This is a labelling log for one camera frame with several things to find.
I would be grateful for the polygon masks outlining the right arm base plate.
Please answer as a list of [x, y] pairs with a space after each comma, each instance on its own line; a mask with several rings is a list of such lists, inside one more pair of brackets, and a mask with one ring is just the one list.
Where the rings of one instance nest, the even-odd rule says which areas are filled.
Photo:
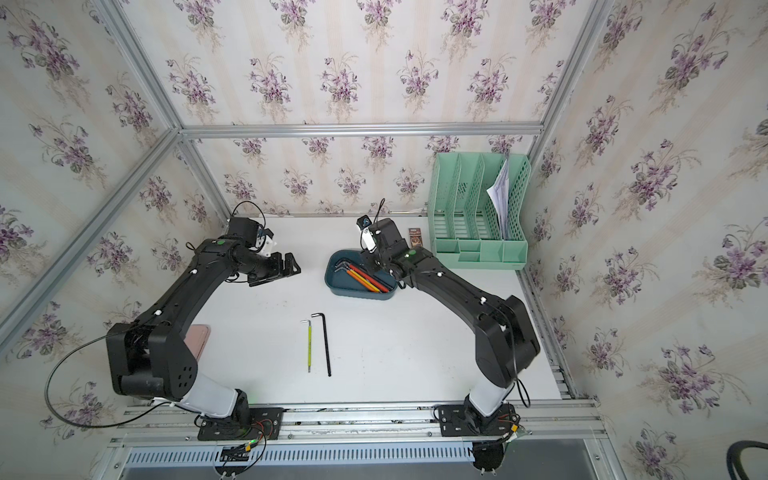
[[443, 404], [432, 409], [442, 437], [512, 437], [524, 430], [514, 406], [503, 403], [490, 416], [471, 404]]

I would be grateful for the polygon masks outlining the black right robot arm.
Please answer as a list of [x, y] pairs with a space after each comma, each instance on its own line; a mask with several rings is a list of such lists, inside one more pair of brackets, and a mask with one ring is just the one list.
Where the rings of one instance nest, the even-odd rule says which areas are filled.
[[474, 335], [482, 379], [465, 399], [467, 415], [495, 416], [518, 380], [541, 352], [527, 309], [518, 297], [503, 299], [451, 271], [429, 250], [410, 246], [389, 218], [357, 219], [365, 265], [398, 284], [417, 289], [458, 316]]

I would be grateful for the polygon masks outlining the red handled hex key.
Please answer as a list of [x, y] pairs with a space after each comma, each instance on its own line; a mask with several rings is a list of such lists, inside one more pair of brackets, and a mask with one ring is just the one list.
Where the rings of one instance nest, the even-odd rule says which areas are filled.
[[360, 282], [365, 281], [366, 285], [370, 285], [371, 291], [376, 291], [380, 293], [389, 293], [390, 288], [385, 285], [384, 283], [380, 282], [373, 276], [369, 275], [365, 271], [363, 271], [361, 268], [357, 268], [352, 266], [351, 268], [347, 268], [347, 271], [349, 274], [354, 273], [356, 277], [359, 279]]

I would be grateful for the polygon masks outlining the aluminium mounting rail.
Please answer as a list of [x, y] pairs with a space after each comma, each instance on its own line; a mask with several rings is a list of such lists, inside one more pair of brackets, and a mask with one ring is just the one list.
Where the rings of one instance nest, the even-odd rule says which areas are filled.
[[490, 441], [515, 439], [605, 439], [607, 430], [590, 401], [535, 401], [528, 408], [511, 402], [486, 426], [470, 427], [461, 405], [424, 402], [291, 404], [270, 421], [263, 419], [246, 434], [213, 433], [201, 439], [208, 423], [191, 413], [161, 408], [137, 426], [121, 427], [108, 445], [224, 445], [265, 433], [270, 446], [405, 441]]

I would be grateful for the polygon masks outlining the green handled hex key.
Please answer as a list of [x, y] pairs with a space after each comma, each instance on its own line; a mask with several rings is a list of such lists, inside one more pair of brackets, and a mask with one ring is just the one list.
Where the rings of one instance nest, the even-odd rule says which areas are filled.
[[307, 373], [312, 371], [312, 357], [313, 357], [313, 327], [312, 321], [309, 319], [301, 320], [300, 323], [306, 325], [307, 330]]

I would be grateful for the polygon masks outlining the red pencil box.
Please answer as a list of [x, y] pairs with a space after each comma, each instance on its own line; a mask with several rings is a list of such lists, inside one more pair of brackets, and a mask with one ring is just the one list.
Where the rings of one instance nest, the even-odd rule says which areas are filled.
[[412, 227], [408, 229], [408, 236], [412, 248], [423, 245], [422, 230], [418, 227]]

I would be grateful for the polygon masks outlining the pink object behind arm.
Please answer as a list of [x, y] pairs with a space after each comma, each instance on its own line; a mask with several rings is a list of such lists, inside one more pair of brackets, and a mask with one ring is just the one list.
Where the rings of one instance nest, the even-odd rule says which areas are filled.
[[184, 342], [196, 361], [202, 357], [211, 334], [211, 328], [205, 324], [193, 324], [186, 332]]

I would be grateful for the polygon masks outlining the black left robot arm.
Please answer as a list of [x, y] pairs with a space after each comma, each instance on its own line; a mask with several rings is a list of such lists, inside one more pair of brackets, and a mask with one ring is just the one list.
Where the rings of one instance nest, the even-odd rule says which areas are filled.
[[195, 317], [216, 289], [236, 273], [260, 286], [297, 275], [292, 253], [263, 256], [234, 237], [202, 242], [180, 277], [131, 324], [116, 324], [106, 346], [114, 391], [139, 399], [163, 398], [208, 419], [241, 427], [252, 421], [248, 398], [198, 371], [186, 344]]

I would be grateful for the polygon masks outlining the teal plastic storage box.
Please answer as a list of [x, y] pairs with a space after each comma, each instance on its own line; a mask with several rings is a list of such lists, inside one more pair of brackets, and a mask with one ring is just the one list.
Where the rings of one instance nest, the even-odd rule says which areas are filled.
[[[366, 285], [365, 281], [360, 282], [356, 275], [354, 273], [349, 274], [347, 269], [335, 271], [335, 263], [342, 258], [358, 263], [360, 265], [359, 268], [387, 285], [390, 288], [390, 292], [380, 293], [371, 291], [370, 285]], [[325, 285], [334, 295], [349, 298], [388, 300], [395, 295], [397, 290], [396, 281], [390, 274], [384, 271], [373, 272], [369, 267], [364, 266], [361, 253], [350, 249], [336, 251], [330, 256], [324, 274], [324, 281]]]

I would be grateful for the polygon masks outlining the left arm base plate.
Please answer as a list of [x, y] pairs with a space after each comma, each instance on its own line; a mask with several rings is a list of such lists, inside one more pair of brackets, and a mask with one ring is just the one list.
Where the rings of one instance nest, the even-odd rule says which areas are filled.
[[268, 441], [276, 440], [279, 436], [284, 408], [280, 407], [251, 407], [250, 412], [242, 419], [200, 417], [198, 441], [246, 441], [256, 440], [265, 436]]

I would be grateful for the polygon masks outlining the white slotted vent panel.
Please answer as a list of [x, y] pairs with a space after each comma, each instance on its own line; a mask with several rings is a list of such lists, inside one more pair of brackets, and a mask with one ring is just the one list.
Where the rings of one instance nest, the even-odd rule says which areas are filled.
[[235, 466], [336, 466], [416, 463], [472, 463], [467, 442], [405, 442], [367, 444], [271, 444], [247, 453], [243, 460], [227, 460], [224, 447], [135, 447], [126, 467], [185, 468]]

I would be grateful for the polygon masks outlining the mint green file organizer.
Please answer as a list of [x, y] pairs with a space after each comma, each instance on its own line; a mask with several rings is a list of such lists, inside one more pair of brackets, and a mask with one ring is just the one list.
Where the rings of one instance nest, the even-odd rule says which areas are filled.
[[[504, 159], [509, 165], [507, 240], [500, 238], [496, 213], [486, 193]], [[525, 155], [438, 154], [427, 202], [430, 251], [451, 269], [523, 269], [528, 262], [528, 241], [520, 214], [530, 174]]]

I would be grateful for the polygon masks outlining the short black hex key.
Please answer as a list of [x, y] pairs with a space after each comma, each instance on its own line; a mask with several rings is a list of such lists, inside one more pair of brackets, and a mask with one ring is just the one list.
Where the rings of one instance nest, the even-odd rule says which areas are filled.
[[327, 376], [330, 378], [332, 377], [332, 363], [331, 363], [331, 355], [330, 355], [330, 349], [329, 349], [329, 336], [328, 336], [328, 326], [327, 326], [327, 318], [326, 315], [322, 312], [316, 312], [311, 314], [312, 318], [319, 318], [322, 324], [322, 333], [323, 333], [323, 347], [324, 347], [324, 355], [325, 355], [325, 364], [326, 364], [326, 373]]

